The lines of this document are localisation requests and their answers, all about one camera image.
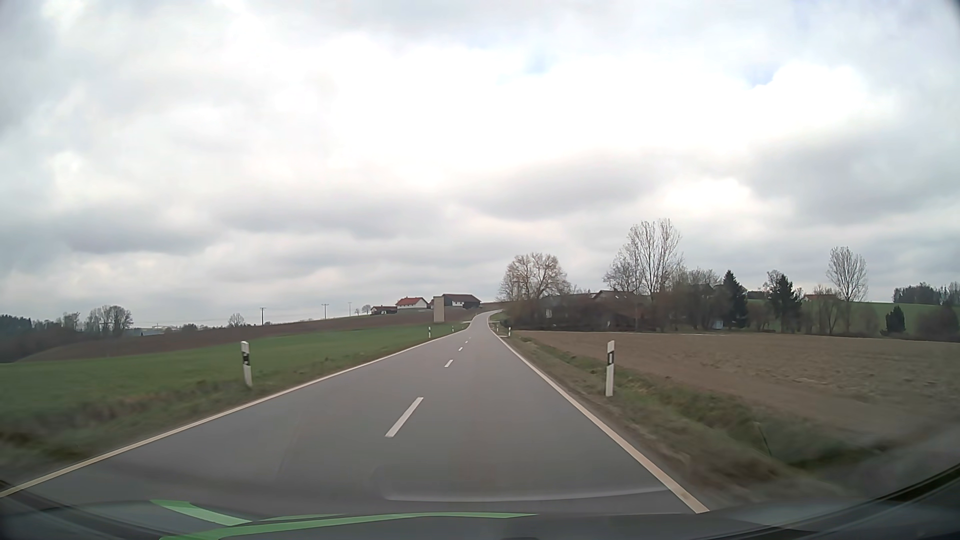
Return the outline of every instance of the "brown soil field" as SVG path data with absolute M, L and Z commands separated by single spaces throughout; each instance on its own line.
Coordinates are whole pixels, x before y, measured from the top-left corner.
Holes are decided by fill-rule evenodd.
M 523 331 L 616 364 L 865 435 L 897 437 L 957 415 L 960 344 L 754 332 Z
M 445 312 L 447 321 L 468 321 L 484 309 L 462 309 L 448 307 Z M 100 358 L 104 356 L 129 356 L 147 353 L 168 353 L 184 349 L 197 349 L 212 345 L 222 345 L 235 341 L 251 340 L 275 335 L 291 335 L 314 331 L 360 330 L 392 325 L 421 325 L 433 321 L 432 310 L 411 310 L 389 315 L 360 315 L 301 323 L 274 324 L 267 326 L 248 326 L 240 328 L 222 328 L 204 331 L 176 331 L 161 335 L 144 335 L 122 339 L 103 339 L 74 343 L 27 356 L 19 361 L 72 360 L 79 358 Z

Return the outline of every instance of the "road edge line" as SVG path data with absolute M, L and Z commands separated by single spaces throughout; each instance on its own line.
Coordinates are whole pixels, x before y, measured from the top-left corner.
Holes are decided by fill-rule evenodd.
M 583 413 L 584 416 L 589 418 L 589 420 L 594 425 L 596 425 L 597 428 L 600 428 L 600 430 L 606 433 L 607 436 L 613 440 L 613 442 L 620 445 L 620 448 L 626 451 L 627 454 L 630 455 L 630 457 L 635 459 L 636 462 L 639 463 L 640 465 L 643 465 L 643 468 L 645 468 L 647 471 L 650 472 L 650 474 L 656 477 L 660 481 L 660 483 L 662 483 L 664 486 L 666 486 L 667 489 L 673 492 L 673 494 L 676 495 L 677 498 L 683 501 L 687 506 L 689 506 L 691 510 L 693 510 L 698 514 L 702 512 L 709 512 L 709 508 L 707 508 L 703 503 L 698 501 L 697 498 L 691 495 L 689 491 L 686 491 L 686 489 L 684 489 L 683 486 L 677 483 L 676 480 L 670 478 L 669 475 L 664 473 L 664 471 L 660 467 L 658 467 L 656 463 L 651 461 L 649 457 L 641 454 L 639 450 L 634 448 L 634 445 L 627 442 L 627 439 L 624 439 L 622 436 L 620 436 L 620 434 L 614 431 L 613 428 L 605 424 L 603 420 L 600 420 L 599 418 L 597 418 L 596 415 L 594 415 L 586 407 L 584 407 L 580 402 L 574 399 L 573 396 L 567 393 L 566 390 L 560 387 L 552 379 L 547 377 L 546 374 L 544 374 L 540 370 L 540 368 L 530 363 L 530 360 L 524 358 L 520 353 L 518 353 L 513 347 L 510 346 L 509 343 L 504 341 L 502 337 L 500 337 L 493 331 L 491 331 L 491 333 L 493 333 L 493 335 L 496 335 L 497 339 L 500 340 L 500 343 L 503 343 L 504 347 L 509 349 L 510 352 L 516 355 L 517 358 L 522 360 L 523 363 L 527 364 L 527 367 L 534 370 L 534 373 L 539 375 L 541 379 L 545 380 L 547 384 L 552 386 L 553 389 L 559 392 L 561 396 L 564 396 L 564 398 L 566 398 L 566 400 L 569 401 L 571 405 L 577 407 L 577 410 L 579 410 L 580 412 Z
M 44 476 L 42 476 L 42 477 L 25 481 L 25 482 L 23 482 L 23 483 L 21 483 L 21 484 L 19 484 L 19 485 L 15 485 L 14 487 L 9 487 L 9 488 L 7 488 L 7 489 L 5 489 L 5 490 L 3 490 L 3 491 L 0 491 L 0 499 L 3 499 L 4 497 L 7 497 L 8 495 L 12 495 L 12 494 L 14 494 L 14 493 L 16 493 L 16 492 L 18 492 L 18 491 L 23 491 L 24 489 L 28 489 L 28 488 L 34 487 L 35 485 L 40 484 L 40 483 L 43 483 L 43 482 L 45 482 L 45 481 L 47 481 L 47 480 L 55 479 L 56 477 L 63 476 L 63 475 L 65 475 L 65 474 L 67 474 L 67 473 L 72 473 L 72 472 L 76 471 L 77 469 L 82 469 L 83 467 L 86 467 L 87 465 L 92 465 L 92 464 L 94 464 L 94 463 L 97 463 L 98 461 L 103 461 L 104 459 L 108 459 L 108 458 L 110 458 L 110 457 L 114 457 L 115 455 L 119 455 L 119 454 L 122 454 L 122 453 L 124 453 L 124 452 L 128 452 L 128 451 L 130 451 L 130 450 L 139 448 L 139 447 L 144 446 L 144 445 L 148 445 L 148 444 L 150 444 L 150 443 L 152 443 L 152 442 L 155 442 L 155 441 L 158 441 L 158 440 L 160 440 L 160 439 L 162 439 L 162 438 L 169 437 L 170 435 L 176 435 L 177 433 L 180 433 L 181 431 L 186 431 L 186 430 L 189 430 L 190 428 L 195 428 L 196 426 L 199 426 L 200 424 L 206 424 L 207 422 L 210 422 L 210 421 L 212 421 L 212 420 L 216 420 L 216 419 L 218 419 L 218 418 L 223 418 L 224 416 L 227 416 L 228 414 L 231 414 L 231 413 L 233 413 L 233 412 L 237 412 L 238 410 L 243 410 L 243 409 L 245 409 L 245 408 L 247 408 L 247 407 L 251 407 L 251 406 L 254 406 L 254 405 L 259 405 L 259 404 L 262 404 L 263 402 L 266 402 L 266 401 L 271 400 L 271 399 L 273 399 L 273 398 L 278 398 L 278 397 L 280 397 L 280 396 L 282 396 L 282 395 L 284 395 L 284 394 L 289 394 L 290 392 L 293 392 L 293 391 L 296 391 L 296 390 L 300 390 L 301 388 L 305 388 L 305 387 L 307 387 L 307 386 L 309 386 L 309 385 L 311 385 L 311 384 L 316 384 L 317 382 L 320 382 L 321 380 L 327 380 L 327 379 L 330 379 L 331 377 L 336 377 L 336 376 L 338 376 L 338 375 L 343 375 L 344 373 L 346 373 L 346 372 L 348 372 L 348 371 L 353 371 L 353 370 L 355 370 L 355 369 L 359 369 L 359 368 L 362 368 L 362 367 L 364 367 L 364 366 L 369 366 L 370 364 L 374 364 L 374 363 L 376 363 L 376 362 L 378 362 L 378 361 L 380 361 L 380 360 L 386 360 L 387 358 L 389 358 L 389 357 L 391 357 L 391 356 L 396 356 L 396 355 L 400 355 L 400 354 L 406 353 L 407 351 L 412 351 L 413 349 L 416 349 L 417 347 L 421 347 L 421 346 L 426 345 L 426 344 L 428 344 L 428 343 L 434 343 L 434 342 L 436 342 L 436 341 L 439 341 L 439 340 L 441 340 L 441 339 L 444 339 L 445 337 L 449 337 L 449 336 L 451 336 L 451 335 L 454 335 L 455 333 L 456 333 L 456 332 L 454 332 L 454 333 L 449 333 L 449 334 L 447 334 L 447 335 L 438 337 L 438 338 L 436 338 L 436 339 L 430 339 L 430 340 L 428 340 L 428 341 L 424 341 L 423 343 L 418 343 L 417 345 L 414 345 L 413 347 L 407 347 L 406 349 L 404 349 L 404 350 L 402 350 L 402 351 L 397 351 L 397 352 L 395 352 L 395 353 L 390 353 L 389 355 L 382 356 L 382 357 L 380 357 L 380 358 L 371 360 L 371 361 L 369 361 L 369 362 L 364 362 L 364 363 L 362 363 L 362 364 L 355 365 L 355 366 L 353 366 L 353 367 L 349 367 L 349 368 L 347 368 L 347 369 L 340 370 L 340 371 L 338 371 L 338 372 L 336 372 L 336 373 L 331 373 L 331 374 L 329 374 L 329 375 L 324 375 L 323 377 L 320 377 L 319 379 L 309 380 L 309 381 L 307 381 L 307 382 L 298 384 L 297 386 L 293 386 L 293 387 L 291 387 L 291 388 L 287 388 L 286 390 L 280 390 L 279 392 L 276 392 L 275 394 L 271 394 L 271 395 L 269 395 L 269 396 L 264 396 L 264 397 L 262 397 L 262 398 L 258 398 L 258 399 L 256 399 L 256 400 L 253 400 L 252 402 L 248 402 L 248 403 L 245 403 L 245 404 L 242 404 L 242 405 L 238 405 L 238 406 L 236 406 L 236 407 L 234 407 L 234 408 L 225 410 L 225 411 L 223 411 L 223 412 L 218 412 L 218 413 L 216 413 L 216 414 L 214 414 L 214 415 L 212 415 L 212 416 L 207 416 L 206 418 L 201 418 L 200 420 L 196 420 L 196 421 L 191 422 L 190 424 L 187 424 L 187 425 L 185 425 L 185 426 L 180 426 L 179 428 L 174 428 L 174 429 L 172 429 L 172 430 L 165 431 L 165 432 L 163 432 L 163 433 L 161 433 L 161 434 L 159 434 L 159 435 L 154 435 L 154 436 L 152 436 L 152 437 L 143 439 L 142 441 L 137 441 L 137 442 L 135 442 L 135 443 L 131 443 L 131 444 L 125 446 L 125 447 L 118 448 L 118 449 L 116 449 L 116 450 L 111 450 L 110 452 L 107 452 L 106 454 L 100 454 L 100 455 L 91 457 L 91 458 L 89 458 L 89 459 L 85 459 L 84 461 L 81 461 L 80 463 L 74 463 L 73 465 L 70 465 L 70 466 L 64 467 L 64 468 L 62 468 L 62 469 L 59 469 L 59 470 L 57 470 L 57 471 L 54 471 L 53 473 L 49 473 L 49 474 L 44 475 Z

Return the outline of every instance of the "tree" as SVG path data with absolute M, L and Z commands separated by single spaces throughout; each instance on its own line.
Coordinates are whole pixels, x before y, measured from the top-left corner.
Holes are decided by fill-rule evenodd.
M 723 300 L 726 303 L 724 325 L 728 328 L 747 326 L 747 289 L 736 280 L 732 270 L 723 276 Z
M 720 278 L 713 270 L 681 266 L 674 272 L 669 291 L 675 314 L 682 315 L 695 330 L 709 328 L 712 319 L 723 314 L 721 295 L 714 291 L 718 284 Z
M 84 332 L 90 335 L 100 335 L 103 331 L 103 320 L 101 318 L 100 309 L 95 307 L 90 310 L 90 313 L 86 316 L 84 321 Z
M 683 265 L 684 256 L 677 251 L 681 237 L 669 219 L 633 225 L 604 282 L 614 290 L 635 294 L 662 292 Z
M 65 312 L 62 317 L 57 318 L 56 324 L 65 331 L 79 331 L 80 313 L 78 311 L 73 313 Z
M 517 255 L 507 265 L 500 281 L 499 302 L 539 300 L 544 296 L 569 294 L 570 282 L 557 258 L 550 254 Z
M 104 318 L 109 320 L 113 337 L 120 337 L 133 326 L 133 314 L 120 306 L 103 306 Z
M 940 296 L 940 291 L 930 286 L 929 283 L 920 282 L 919 285 L 895 288 L 893 300 L 894 304 L 928 304 L 937 306 L 941 301 Z
M 818 284 L 813 288 L 815 300 L 812 301 L 816 309 L 817 331 L 833 335 L 840 316 L 840 299 L 831 287 Z
M 773 310 L 774 317 L 780 319 L 780 331 L 792 330 L 800 320 L 801 301 L 804 294 L 801 289 L 794 290 L 793 282 L 787 279 L 780 271 L 767 272 L 767 302 Z
M 894 306 L 894 310 L 886 315 L 887 331 L 886 333 L 904 333 L 906 331 L 906 318 L 903 316 L 903 309 L 900 306 Z
M 844 324 L 846 332 L 850 333 L 851 303 L 867 298 L 867 261 L 847 246 L 835 247 L 830 250 L 827 279 L 833 283 L 837 298 L 844 303 Z

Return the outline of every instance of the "cloud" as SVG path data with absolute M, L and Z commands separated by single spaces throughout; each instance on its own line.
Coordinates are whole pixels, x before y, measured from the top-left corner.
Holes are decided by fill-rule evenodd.
M 948 4 L 0 3 L 0 301 L 146 320 L 687 261 L 958 278 Z

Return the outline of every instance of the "green grass field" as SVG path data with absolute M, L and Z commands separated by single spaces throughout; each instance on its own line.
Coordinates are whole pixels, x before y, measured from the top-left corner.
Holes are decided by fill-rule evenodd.
M 451 325 L 430 325 L 433 337 Z M 454 325 L 457 330 L 464 325 Z M 0 364 L 0 483 L 13 483 L 426 341 L 427 325 L 327 331 L 173 353 Z

